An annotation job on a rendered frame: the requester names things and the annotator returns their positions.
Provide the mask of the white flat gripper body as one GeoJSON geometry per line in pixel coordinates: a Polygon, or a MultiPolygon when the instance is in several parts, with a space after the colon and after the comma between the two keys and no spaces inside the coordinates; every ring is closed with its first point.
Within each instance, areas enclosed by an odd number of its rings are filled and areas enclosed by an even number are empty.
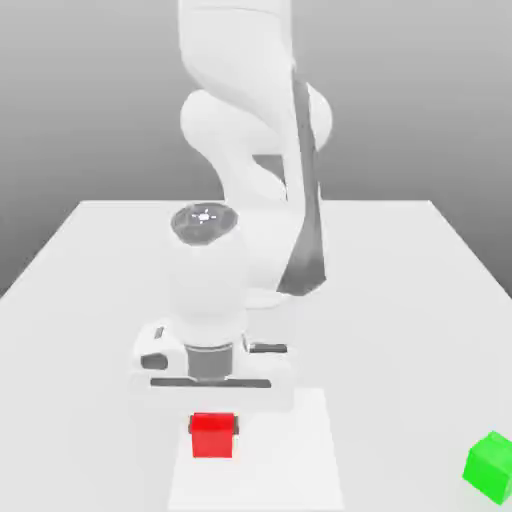
{"type": "Polygon", "coordinates": [[[131,373],[130,395],[142,402],[179,412],[286,411],[294,404],[295,374],[268,377],[270,388],[152,386],[151,374],[131,373]]]}

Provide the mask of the small red cube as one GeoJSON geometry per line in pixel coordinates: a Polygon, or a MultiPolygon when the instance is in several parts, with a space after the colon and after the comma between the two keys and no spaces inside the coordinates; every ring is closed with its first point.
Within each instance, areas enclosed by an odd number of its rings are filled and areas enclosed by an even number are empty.
{"type": "Polygon", "coordinates": [[[239,434],[238,416],[234,413],[194,413],[189,419],[188,432],[194,458],[231,459],[234,437],[239,434]]]}

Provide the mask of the small green cube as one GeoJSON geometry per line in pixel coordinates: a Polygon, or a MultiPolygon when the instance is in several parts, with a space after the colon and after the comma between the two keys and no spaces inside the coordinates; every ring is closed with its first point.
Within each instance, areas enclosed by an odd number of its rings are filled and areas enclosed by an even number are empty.
{"type": "Polygon", "coordinates": [[[491,431],[467,455],[462,478],[497,505],[512,496],[512,441],[491,431]]]}

